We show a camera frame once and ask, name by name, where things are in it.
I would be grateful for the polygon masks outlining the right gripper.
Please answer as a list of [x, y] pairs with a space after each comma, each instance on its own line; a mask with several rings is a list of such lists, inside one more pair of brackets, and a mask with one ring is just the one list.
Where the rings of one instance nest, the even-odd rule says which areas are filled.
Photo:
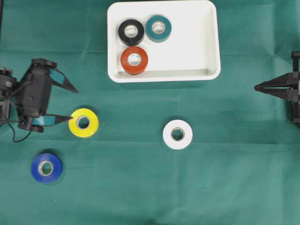
[[[298, 95], [300, 94], [300, 69], [299, 69], [299, 61], [300, 61], [300, 52], [292, 52], [292, 66], [293, 66], [293, 73], [298, 73], [297, 82], [293, 85], [292, 89], [298, 91]], [[279, 77], [276, 77], [272, 80], [262, 82], [258, 85], [254, 86], [255, 91], [269, 94], [286, 101], [290, 101], [291, 98], [289, 96], [289, 89], [279, 89], [279, 88], [271, 88], [271, 87], [288, 87], [291, 86], [289, 80], [292, 79], [292, 73], [286, 73]], [[300, 98], [296, 99], [296, 102], [291, 103], [292, 107], [292, 121], [297, 126], [300, 127]]]

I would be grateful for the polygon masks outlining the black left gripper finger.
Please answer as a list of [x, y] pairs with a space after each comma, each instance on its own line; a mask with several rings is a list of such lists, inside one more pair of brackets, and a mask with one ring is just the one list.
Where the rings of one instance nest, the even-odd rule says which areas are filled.
[[58, 69], [51, 68], [49, 70], [50, 84], [61, 87], [73, 93], [78, 93], [75, 86], [66, 78], [66, 76]]
[[47, 114], [42, 115], [38, 118], [34, 118], [32, 125], [36, 126], [54, 126], [56, 124], [71, 120], [73, 117], [70, 116], [62, 116], [62, 115], [54, 115]]

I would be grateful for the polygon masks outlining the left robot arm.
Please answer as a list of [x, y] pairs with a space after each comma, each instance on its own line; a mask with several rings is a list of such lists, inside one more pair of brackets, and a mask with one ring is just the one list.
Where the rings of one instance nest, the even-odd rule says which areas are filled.
[[0, 70], [0, 123], [11, 122], [10, 106], [17, 110], [20, 129], [42, 133], [44, 127], [68, 121], [70, 116], [48, 114], [47, 108], [52, 86], [73, 93], [78, 90], [60, 72], [56, 65], [32, 63], [20, 81], [11, 70]]

